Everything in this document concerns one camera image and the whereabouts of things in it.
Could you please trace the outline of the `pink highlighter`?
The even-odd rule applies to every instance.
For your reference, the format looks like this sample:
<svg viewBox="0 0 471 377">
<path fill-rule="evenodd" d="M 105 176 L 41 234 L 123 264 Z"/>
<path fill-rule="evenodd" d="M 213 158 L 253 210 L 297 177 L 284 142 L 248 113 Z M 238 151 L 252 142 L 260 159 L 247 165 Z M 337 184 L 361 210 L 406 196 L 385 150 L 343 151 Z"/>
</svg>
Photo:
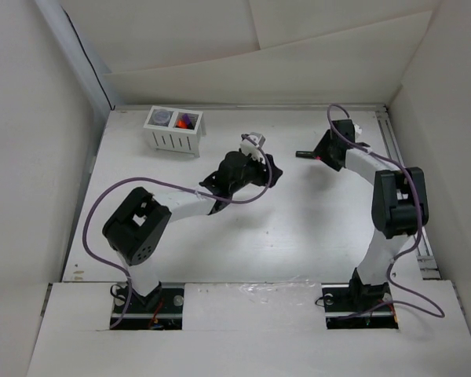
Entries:
<svg viewBox="0 0 471 377">
<path fill-rule="evenodd" d="M 300 159 L 320 160 L 320 157 L 314 151 L 296 151 L 295 156 Z"/>
</svg>

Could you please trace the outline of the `purple highlighter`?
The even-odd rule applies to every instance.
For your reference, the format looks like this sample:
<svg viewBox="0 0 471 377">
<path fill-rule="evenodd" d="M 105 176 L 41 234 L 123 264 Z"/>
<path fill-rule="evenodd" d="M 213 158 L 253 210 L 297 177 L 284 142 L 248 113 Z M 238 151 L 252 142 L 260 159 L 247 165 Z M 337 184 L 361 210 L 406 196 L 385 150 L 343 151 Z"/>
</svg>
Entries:
<svg viewBox="0 0 471 377">
<path fill-rule="evenodd" d="M 187 128 L 187 129 L 190 129 L 190 130 L 193 130 L 193 129 L 194 129 L 194 125 L 193 125 L 191 119 L 189 118 L 188 114 L 183 114 L 183 115 L 181 116 L 181 119 L 180 119 L 180 120 L 184 121 L 184 122 L 188 125 L 188 128 Z"/>
</svg>

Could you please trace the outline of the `orange highlighter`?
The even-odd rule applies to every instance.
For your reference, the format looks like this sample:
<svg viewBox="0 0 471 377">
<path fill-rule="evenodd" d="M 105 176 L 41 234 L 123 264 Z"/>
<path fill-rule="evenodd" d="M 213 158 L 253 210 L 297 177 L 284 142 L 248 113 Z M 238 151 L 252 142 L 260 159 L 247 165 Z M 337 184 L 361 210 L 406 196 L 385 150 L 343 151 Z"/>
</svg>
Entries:
<svg viewBox="0 0 471 377">
<path fill-rule="evenodd" d="M 177 122 L 177 128 L 187 129 L 188 125 L 184 121 L 180 120 Z"/>
</svg>

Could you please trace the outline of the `clear jar of paper clips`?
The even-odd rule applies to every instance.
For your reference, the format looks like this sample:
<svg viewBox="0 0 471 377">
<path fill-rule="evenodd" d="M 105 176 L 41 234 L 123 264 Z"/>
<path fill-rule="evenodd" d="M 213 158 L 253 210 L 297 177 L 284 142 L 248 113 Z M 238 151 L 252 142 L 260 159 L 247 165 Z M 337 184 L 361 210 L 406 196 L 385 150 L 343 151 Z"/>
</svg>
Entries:
<svg viewBox="0 0 471 377">
<path fill-rule="evenodd" d="M 150 122 L 156 126 L 168 126 L 171 119 L 171 112 L 164 109 L 157 109 L 152 112 Z"/>
</svg>

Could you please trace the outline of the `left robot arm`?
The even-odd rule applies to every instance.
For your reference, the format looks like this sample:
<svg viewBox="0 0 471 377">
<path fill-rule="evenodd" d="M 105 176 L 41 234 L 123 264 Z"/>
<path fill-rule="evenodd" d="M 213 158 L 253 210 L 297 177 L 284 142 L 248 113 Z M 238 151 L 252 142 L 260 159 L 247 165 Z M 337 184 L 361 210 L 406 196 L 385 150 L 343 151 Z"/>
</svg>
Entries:
<svg viewBox="0 0 471 377">
<path fill-rule="evenodd" d="M 224 210 L 236 192 L 247 185 L 273 187 L 283 171 L 272 155 L 254 159 L 241 151 L 228 152 L 217 170 L 199 183 L 207 196 L 197 192 L 153 195 L 134 188 L 105 223 L 102 233 L 130 274 L 132 303 L 151 312 L 159 304 L 162 284 L 148 260 L 159 245 L 169 223 Z"/>
</svg>

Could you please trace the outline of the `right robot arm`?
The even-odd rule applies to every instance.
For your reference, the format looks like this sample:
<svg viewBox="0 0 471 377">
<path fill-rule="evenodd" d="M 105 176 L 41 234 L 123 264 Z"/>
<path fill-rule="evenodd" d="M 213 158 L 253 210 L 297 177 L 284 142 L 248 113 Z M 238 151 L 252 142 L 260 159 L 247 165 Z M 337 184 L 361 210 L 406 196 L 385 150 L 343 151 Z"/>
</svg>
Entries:
<svg viewBox="0 0 471 377">
<path fill-rule="evenodd" d="M 372 185 L 374 233 L 342 297 L 356 314 L 376 310 L 389 293 L 396 261 L 418 247 L 429 220 L 424 172 L 357 143 L 351 119 L 331 121 L 313 155 L 333 170 L 350 170 Z"/>
</svg>

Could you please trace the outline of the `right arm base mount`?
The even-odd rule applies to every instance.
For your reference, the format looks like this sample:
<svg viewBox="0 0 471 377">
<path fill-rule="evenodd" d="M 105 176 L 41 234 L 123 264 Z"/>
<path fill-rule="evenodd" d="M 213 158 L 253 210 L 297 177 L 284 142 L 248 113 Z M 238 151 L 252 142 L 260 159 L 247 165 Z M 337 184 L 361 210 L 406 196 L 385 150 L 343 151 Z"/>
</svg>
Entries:
<svg viewBox="0 0 471 377">
<path fill-rule="evenodd" d="M 348 283 L 322 284 L 321 289 L 316 304 L 323 302 L 328 330 L 399 328 L 393 305 L 382 306 L 392 300 L 387 283 L 368 291 Z"/>
</svg>

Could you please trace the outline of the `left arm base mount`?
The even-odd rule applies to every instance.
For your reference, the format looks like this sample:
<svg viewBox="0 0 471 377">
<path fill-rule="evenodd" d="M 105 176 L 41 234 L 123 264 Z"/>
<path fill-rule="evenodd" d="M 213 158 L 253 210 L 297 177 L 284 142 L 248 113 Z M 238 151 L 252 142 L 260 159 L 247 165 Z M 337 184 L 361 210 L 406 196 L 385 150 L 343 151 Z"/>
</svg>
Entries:
<svg viewBox="0 0 471 377">
<path fill-rule="evenodd" d="M 163 284 L 149 297 L 135 292 L 125 309 L 128 287 L 113 284 L 113 298 L 109 328 L 114 331 L 179 331 L 182 329 L 184 308 L 184 285 Z"/>
</svg>

